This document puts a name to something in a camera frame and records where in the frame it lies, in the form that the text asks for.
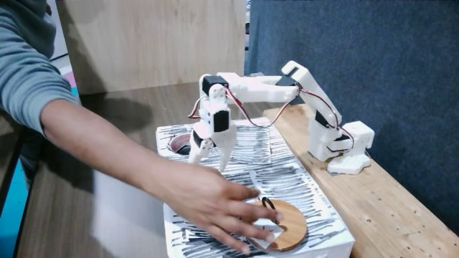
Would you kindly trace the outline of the person's hand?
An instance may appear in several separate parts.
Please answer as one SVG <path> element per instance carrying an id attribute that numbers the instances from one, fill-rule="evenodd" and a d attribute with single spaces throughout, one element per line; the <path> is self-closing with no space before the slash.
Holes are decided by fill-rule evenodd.
<path id="1" fill-rule="evenodd" d="M 215 169 L 187 163 L 173 163 L 151 173 L 144 191 L 169 205 L 178 215 L 209 233 L 219 242 L 243 254 L 250 248 L 230 234 L 273 239 L 273 234 L 247 220 L 281 220 L 279 211 L 245 202 L 260 192 L 228 181 Z"/>

